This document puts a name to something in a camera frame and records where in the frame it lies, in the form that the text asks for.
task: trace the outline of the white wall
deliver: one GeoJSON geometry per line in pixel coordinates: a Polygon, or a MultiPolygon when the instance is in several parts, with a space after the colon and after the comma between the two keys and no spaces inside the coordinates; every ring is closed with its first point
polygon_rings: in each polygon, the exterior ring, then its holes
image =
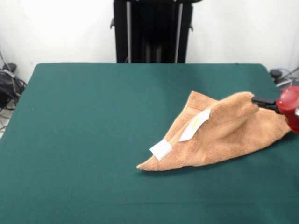
{"type": "MultiPolygon", "coordinates": [[[[0,46],[26,81],[42,62],[115,62],[112,0],[0,0],[0,46]]],[[[194,5],[188,63],[299,66],[298,0],[194,5]]]]}

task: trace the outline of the care label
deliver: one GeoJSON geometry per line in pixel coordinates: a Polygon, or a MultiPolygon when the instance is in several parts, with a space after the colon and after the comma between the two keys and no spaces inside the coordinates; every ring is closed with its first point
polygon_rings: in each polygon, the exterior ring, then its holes
{"type": "Polygon", "coordinates": [[[204,110],[197,114],[191,122],[188,124],[187,128],[184,130],[183,134],[179,141],[187,141],[190,140],[199,127],[210,118],[211,109],[204,110]]]}
{"type": "Polygon", "coordinates": [[[168,153],[172,151],[171,144],[163,139],[149,149],[158,161],[161,161],[168,153]]]}

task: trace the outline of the black stand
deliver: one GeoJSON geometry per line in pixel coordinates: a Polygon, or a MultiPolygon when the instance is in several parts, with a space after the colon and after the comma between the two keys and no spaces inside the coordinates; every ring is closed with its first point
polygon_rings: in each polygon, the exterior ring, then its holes
{"type": "Polygon", "coordinates": [[[117,63],[184,63],[198,1],[115,0],[117,63]]]}

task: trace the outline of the green table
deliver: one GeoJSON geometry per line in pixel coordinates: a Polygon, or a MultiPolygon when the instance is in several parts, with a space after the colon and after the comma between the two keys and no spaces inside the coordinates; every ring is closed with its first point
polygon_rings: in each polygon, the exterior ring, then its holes
{"type": "Polygon", "coordinates": [[[0,223],[297,224],[295,134],[215,165],[136,169],[191,90],[279,95],[258,64],[38,65],[0,142],[0,223]]]}

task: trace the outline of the towel fold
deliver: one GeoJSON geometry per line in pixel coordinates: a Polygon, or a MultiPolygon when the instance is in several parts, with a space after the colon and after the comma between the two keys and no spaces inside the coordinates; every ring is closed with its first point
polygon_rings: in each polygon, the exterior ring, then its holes
{"type": "Polygon", "coordinates": [[[152,156],[137,166],[140,170],[164,171],[184,166],[203,166],[263,149],[286,135],[285,117],[259,108],[253,94],[240,92],[220,101],[192,91],[185,107],[164,139],[172,150],[161,161],[152,156]],[[205,121],[190,140],[179,141],[191,120],[210,109],[205,121]]]}

